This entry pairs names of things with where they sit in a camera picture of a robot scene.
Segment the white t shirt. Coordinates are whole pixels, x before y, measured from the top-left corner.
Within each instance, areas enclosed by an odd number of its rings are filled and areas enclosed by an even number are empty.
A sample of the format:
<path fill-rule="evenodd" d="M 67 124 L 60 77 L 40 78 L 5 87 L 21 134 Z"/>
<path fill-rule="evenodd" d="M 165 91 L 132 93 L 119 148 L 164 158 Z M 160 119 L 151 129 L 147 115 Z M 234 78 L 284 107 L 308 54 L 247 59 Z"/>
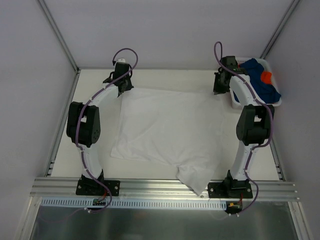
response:
<path fill-rule="evenodd" d="M 136 88 L 122 98 L 111 155 L 170 165 L 200 194 L 218 168 L 225 114 L 210 93 Z"/>

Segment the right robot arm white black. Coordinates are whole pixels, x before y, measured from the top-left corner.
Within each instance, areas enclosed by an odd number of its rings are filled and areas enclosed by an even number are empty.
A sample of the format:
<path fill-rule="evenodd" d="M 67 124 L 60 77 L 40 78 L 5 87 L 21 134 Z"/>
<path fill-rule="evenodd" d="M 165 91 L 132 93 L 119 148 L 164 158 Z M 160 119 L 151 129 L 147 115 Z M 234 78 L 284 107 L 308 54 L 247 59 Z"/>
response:
<path fill-rule="evenodd" d="M 249 181 L 251 160 L 258 148 L 270 142 L 273 133 L 272 105 L 267 105 L 251 85 L 250 77 L 244 68 L 239 68 L 235 56 L 225 56 L 218 60 L 220 68 L 216 72 L 213 93 L 216 95 L 232 91 L 242 106 L 242 112 L 236 125 L 239 140 L 238 150 L 231 169 L 228 171 L 224 193 L 235 198 L 242 191 L 240 184 Z"/>

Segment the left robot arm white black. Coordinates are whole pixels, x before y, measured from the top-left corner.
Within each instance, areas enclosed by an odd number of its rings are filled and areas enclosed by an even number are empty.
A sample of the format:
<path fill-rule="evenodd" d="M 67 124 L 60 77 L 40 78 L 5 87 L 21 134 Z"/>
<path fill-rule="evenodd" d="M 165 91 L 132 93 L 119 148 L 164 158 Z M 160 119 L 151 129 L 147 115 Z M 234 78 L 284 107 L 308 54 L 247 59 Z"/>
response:
<path fill-rule="evenodd" d="M 95 144 L 101 135 L 100 109 L 124 92 L 134 88 L 131 82 L 132 66 L 117 61 L 114 71 L 102 82 L 102 87 L 86 102 L 73 101 L 69 105 L 66 134 L 79 150 L 87 189 L 93 195 L 104 191 L 103 169 L 98 159 Z"/>

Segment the white plastic laundry basket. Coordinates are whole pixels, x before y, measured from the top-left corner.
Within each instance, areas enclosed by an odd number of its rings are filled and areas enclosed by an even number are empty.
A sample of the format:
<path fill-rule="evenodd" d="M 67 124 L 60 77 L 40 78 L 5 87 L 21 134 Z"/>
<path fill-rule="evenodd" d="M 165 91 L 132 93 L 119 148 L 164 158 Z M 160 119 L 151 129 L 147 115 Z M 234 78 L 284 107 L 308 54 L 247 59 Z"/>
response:
<path fill-rule="evenodd" d="M 247 57 L 236 57 L 236 61 L 238 62 L 238 64 L 242 64 L 248 60 L 250 60 L 251 58 L 247 58 Z M 267 72 L 271 72 L 272 73 L 272 69 L 271 67 L 269 66 L 268 62 L 262 58 L 255 58 L 257 60 L 258 63 L 260 63 L 261 65 L 263 65 L 264 67 L 264 71 L 267 71 Z M 278 89 L 278 86 L 277 86 L 277 83 L 276 83 L 276 80 L 274 78 L 274 75 L 272 73 L 272 78 L 271 78 L 271 81 L 272 81 L 272 85 L 276 88 L 277 92 L 279 93 L 279 89 Z M 278 107 L 280 104 L 282 103 L 282 100 L 280 98 L 280 100 L 277 102 L 277 103 L 272 103 L 272 104 L 267 104 L 267 105 L 273 105 L 274 107 Z"/>

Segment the orange t shirt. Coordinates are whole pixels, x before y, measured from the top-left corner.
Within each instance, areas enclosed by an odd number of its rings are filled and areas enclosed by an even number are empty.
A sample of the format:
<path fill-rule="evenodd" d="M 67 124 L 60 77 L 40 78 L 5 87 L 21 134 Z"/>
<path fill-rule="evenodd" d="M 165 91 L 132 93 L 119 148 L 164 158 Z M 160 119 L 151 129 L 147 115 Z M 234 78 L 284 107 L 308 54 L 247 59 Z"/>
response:
<path fill-rule="evenodd" d="M 267 85 L 271 85 L 272 84 L 272 73 L 269 71 L 263 71 L 261 73 L 260 79 L 263 83 L 265 83 Z"/>

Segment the blue t shirt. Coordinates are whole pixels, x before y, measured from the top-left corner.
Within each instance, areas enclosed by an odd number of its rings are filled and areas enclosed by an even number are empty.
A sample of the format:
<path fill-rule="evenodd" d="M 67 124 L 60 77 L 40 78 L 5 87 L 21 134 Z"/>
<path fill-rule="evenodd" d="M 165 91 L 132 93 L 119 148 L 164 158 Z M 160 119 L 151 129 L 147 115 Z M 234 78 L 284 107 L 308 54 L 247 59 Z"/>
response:
<path fill-rule="evenodd" d="M 255 58 L 251 58 L 246 62 L 241 63 L 239 67 L 246 70 L 255 92 L 266 104 L 275 104 L 281 99 L 281 95 L 271 82 L 265 83 L 262 81 L 261 77 L 265 68 L 262 64 L 257 62 Z"/>

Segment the aluminium frame post right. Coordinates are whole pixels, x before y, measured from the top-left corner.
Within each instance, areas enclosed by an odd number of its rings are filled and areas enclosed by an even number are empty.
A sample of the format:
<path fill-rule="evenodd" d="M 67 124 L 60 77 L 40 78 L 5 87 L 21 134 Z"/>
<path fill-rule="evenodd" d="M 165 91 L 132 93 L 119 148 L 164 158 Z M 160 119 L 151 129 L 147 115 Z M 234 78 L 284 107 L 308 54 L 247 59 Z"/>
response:
<path fill-rule="evenodd" d="M 295 11 L 297 10 L 300 3 L 301 3 L 301 0 L 292 0 L 290 2 L 289 6 L 287 7 L 283 16 L 281 17 L 279 23 L 277 24 L 274 32 L 272 33 L 269 41 L 267 42 L 265 48 L 263 49 L 263 51 L 260 55 L 261 59 L 265 59 L 269 55 L 269 53 L 273 49 L 273 47 L 276 44 L 277 40 L 279 39 L 281 33 L 285 29 L 286 25 L 290 21 L 291 17 L 293 16 Z"/>

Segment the aluminium frame post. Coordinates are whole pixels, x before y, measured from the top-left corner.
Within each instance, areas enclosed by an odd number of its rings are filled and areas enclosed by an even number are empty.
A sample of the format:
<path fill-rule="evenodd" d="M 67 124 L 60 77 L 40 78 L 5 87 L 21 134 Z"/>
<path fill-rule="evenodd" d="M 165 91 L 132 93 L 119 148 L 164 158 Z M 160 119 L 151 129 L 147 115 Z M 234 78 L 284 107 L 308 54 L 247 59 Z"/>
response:
<path fill-rule="evenodd" d="M 51 13 L 51 10 L 49 9 L 47 3 L 45 0 L 36 0 L 37 4 L 39 5 L 39 8 L 41 9 L 42 13 L 44 14 L 45 19 L 47 20 L 51 30 L 53 31 L 54 36 L 59 42 L 59 45 L 61 49 L 63 50 L 68 62 L 70 63 L 72 69 L 78 73 L 80 68 L 78 67 L 75 58 L 73 57 L 70 48 L 68 47 L 60 29 L 57 25 L 57 22 Z"/>
<path fill-rule="evenodd" d="M 293 16 L 295 11 L 297 10 L 300 3 L 301 3 L 301 0 L 292 0 L 290 2 L 289 6 L 287 7 L 283 16 L 281 17 L 279 23 L 277 24 L 274 32 L 272 33 L 269 41 L 267 42 L 265 48 L 263 49 L 263 51 L 260 55 L 261 59 L 265 59 L 269 55 L 269 53 L 273 49 L 273 47 L 276 44 L 277 40 L 279 39 L 281 33 L 285 29 L 286 25 L 290 21 L 291 17 Z"/>

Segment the aluminium frame post left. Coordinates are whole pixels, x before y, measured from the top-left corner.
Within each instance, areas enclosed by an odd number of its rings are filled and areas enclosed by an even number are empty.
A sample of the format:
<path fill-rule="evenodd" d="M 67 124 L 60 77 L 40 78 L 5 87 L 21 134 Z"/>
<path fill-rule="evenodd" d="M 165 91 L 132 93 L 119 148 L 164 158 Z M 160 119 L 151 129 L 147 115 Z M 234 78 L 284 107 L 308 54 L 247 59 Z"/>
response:
<path fill-rule="evenodd" d="M 41 9 L 42 13 L 44 14 L 45 19 L 47 20 L 51 30 L 53 31 L 54 36 L 59 42 L 59 45 L 61 49 L 63 50 L 68 62 L 70 63 L 72 69 L 78 73 L 80 68 L 78 67 L 75 58 L 73 57 L 70 48 L 68 47 L 60 29 L 57 25 L 57 22 L 51 13 L 51 10 L 49 9 L 47 3 L 45 0 L 36 0 L 37 4 L 39 5 L 39 8 Z"/>

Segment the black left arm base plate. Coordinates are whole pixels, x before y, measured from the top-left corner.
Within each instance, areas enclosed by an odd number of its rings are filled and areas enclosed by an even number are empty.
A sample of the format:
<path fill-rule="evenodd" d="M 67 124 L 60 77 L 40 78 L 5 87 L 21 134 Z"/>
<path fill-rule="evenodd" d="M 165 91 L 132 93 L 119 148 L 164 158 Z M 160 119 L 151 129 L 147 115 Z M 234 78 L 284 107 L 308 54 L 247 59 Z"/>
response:
<path fill-rule="evenodd" d="M 109 189 L 112 196 L 119 196 L 120 192 L 120 181 L 119 180 L 104 180 L 103 184 Z M 78 182 L 75 194 L 77 196 L 102 196 L 106 193 L 110 196 L 109 192 L 99 183 L 91 178 L 82 176 Z"/>

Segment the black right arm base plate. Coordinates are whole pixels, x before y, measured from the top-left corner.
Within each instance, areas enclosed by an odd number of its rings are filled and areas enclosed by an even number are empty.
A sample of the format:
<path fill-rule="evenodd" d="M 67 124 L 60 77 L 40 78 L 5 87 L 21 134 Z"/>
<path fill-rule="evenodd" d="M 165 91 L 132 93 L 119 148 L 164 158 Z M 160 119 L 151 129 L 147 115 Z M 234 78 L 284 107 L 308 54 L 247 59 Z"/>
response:
<path fill-rule="evenodd" d="M 223 199 L 252 199 L 253 192 L 248 181 L 240 181 L 235 184 L 226 182 L 210 182 L 207 185 L 209 198 Z"/>

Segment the aluminium mounting rail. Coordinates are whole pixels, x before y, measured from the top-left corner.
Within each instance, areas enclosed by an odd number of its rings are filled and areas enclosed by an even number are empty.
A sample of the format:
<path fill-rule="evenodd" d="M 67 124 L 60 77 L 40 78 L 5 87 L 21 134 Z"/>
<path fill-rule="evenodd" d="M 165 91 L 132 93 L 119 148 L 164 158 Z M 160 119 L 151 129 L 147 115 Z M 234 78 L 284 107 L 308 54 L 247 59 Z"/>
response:
<path fill-rule="evenodd" d="M 179 180 L 168 179 L 120 179 L 118 197 L 121 199 L 149 200 L 207 200 L 206 188 L 200 195 Z M 258 181 L 257 200 L 265 202 L 299 202 L 300 195 L 293 182 Z M 74 177 L 37 177 L 32 185 L 32 197 L 73 197 L 78 179 Z"/>

